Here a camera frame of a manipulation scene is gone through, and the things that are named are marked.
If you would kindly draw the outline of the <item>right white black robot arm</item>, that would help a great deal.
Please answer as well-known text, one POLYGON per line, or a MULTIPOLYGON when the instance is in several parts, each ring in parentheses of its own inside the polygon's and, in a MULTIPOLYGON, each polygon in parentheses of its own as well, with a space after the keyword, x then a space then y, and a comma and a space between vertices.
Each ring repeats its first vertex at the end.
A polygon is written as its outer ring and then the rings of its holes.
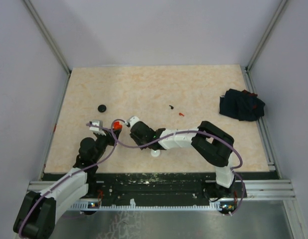
POLYGON ((218 193, 229 197, 235 191, 235 176, 231 170, 230 156, 234 138, 208 121, 202 121, 197 128, 184 130, 159 128, 153 130, 138 117, 127 121, 130 137, 141 149, 149 148, 152 157, 158 157, 163 150, 193 148, 208 163, 215 167, 218 193))

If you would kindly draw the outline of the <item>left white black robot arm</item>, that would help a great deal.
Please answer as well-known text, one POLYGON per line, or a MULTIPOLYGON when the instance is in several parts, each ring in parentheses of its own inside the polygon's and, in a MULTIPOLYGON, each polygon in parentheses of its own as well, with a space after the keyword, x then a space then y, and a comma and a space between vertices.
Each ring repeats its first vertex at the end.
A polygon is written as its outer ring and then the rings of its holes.
POLYGON ((13 225, 20 238, 47 239, 57 221, 80 198, 95 196, 98 192, 95 173, 98 161, 108 146, 115 145, 121 126, 94 133, 80 142, 78 155, 71 170, 49 187, 29 191, 21 204, 13 225))

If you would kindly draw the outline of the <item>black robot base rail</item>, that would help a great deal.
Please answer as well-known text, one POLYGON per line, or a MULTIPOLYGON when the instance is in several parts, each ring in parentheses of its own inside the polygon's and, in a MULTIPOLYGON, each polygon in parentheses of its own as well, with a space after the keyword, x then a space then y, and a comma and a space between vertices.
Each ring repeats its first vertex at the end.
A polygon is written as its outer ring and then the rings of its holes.
POLYGON ((98 173, 96 191, 86 198, 102 206, 127 206, 130 200, 140 207, 208 206, 222 199, 247 196, 241 180, 232 189, 217 188, 215 173, 98 173))

